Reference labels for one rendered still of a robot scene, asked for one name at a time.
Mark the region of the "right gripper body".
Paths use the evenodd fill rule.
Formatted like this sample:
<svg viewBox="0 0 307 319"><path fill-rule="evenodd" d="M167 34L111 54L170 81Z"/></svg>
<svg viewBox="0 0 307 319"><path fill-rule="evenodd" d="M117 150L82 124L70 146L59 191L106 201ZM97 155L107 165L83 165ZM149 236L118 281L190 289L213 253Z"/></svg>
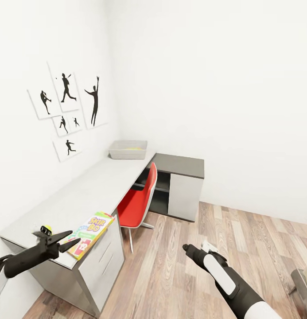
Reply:
<svg viewBox="0 0 307 319"><path fill-rule="evenodd" d="M200 264L199 264L198 258L199 258L199 256L200 256L201 253L205 253L205 251L196 248L196 247L193 246L192 244L189 244L189 248L188 248L187 251L186 251L186 255L187 255L190 259L192 259L199 267L201 267L201 266L200 266Z"/></svg>

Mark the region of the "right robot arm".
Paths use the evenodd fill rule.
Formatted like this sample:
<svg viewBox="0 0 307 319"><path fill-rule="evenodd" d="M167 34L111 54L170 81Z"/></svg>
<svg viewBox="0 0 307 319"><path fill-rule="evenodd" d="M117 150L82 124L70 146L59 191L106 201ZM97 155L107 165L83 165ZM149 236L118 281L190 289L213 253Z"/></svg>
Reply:
<svg viewBox="0 0 307 319"><path fill-rule="evenodd" d="M198 249L184 244L186 255L209 272L237 319L282 319L226 262L219 249L204 241Z"/></svg>

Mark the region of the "board game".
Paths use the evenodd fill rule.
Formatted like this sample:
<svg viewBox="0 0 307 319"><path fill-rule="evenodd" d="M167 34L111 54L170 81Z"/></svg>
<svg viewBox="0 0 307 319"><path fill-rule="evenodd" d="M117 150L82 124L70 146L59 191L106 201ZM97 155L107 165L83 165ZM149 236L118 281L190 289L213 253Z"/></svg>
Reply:
<svg viewBox="0 0 307 319"><path fill-rule="evenodd" d="M97 211L78 230L76 230L63 244L80 238L80 242L67 250L67 252L78 261L100 238L100 236L113 223L115 217L105 212Z"/></svg>

